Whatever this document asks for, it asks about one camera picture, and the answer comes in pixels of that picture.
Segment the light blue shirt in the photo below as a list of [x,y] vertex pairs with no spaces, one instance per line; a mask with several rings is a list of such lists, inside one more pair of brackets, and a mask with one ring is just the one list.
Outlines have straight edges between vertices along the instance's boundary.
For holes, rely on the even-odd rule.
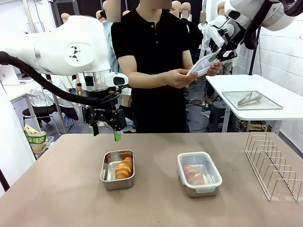
[[111,27],[112,27],[113,22],[107,22],[105,20],[105,21],[103,21],[102,24],[104,27],[105,36],[106,36],[107,45],[108,45],[108,62],[110,65],[110,70],[112,72],[122,73],[122,70],[119,66],[119,62],[116,58],[114,48],[113,48],[112,32],[111,32]]

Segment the tongs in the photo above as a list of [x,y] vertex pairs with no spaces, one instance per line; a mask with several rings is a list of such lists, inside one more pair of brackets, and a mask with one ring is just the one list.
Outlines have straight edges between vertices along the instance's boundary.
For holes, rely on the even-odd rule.
[[252,92],[250,92],[247,96],[245,96],[243,99],[241,99],[238,102],[238,105],[251,105],[255,102],[260,101],[260,99],[263,97],[262,95],[258,95],[254,98],[251,98],[251,96],[252,96]]

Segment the white table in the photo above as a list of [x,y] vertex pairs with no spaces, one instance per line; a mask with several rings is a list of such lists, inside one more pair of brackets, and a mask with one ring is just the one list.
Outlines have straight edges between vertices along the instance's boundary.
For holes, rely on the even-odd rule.
[[34,90],[34,89],[40,87],[40,85],[37,82],[32,81],[32,82],[22,84],[22,85],[4,85],[3,87],[11,102],[15,101],[16,99],[18,99],[20,97],[25,98],[31,118],[33,119],[33,122],[35,124],[34,128],[37,131],[41,131],[39,122],[38,122],[35,112],[33,110],[32,104],[30,103],[29,95],[28,95],[28,93],[31,90]]
[[[259,75],[218,75],[206,79],[226,103],[222,132],[227,132],[230,112],[246,121],[274,121],[272,132],[279,133],[282,120],[303,119],[303,97]],[[222,92],[258,91],[284,107],[282,110],[237,110]]]

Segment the metal dish rack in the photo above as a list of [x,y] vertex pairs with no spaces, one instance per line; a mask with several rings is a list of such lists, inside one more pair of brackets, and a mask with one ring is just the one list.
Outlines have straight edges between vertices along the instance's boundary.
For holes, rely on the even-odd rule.
[[282,181],[298,203],[302,181],[296,178],[296,172],[286,163],[267,132],[251,132],[244,151],[269,201],[273,198],[277,183]]

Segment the croissant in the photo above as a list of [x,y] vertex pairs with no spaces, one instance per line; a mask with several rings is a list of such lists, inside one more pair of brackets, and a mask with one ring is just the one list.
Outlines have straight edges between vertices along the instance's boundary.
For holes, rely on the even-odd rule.
[[133,159],[127,157],[122,162],[120,162],[115,171],[116,179],[126,179],[132,175],[133,172]]
[[204,185],[203,174],[196,168],[191,166],[183,166],[184,175],[188,183],[191,185]]

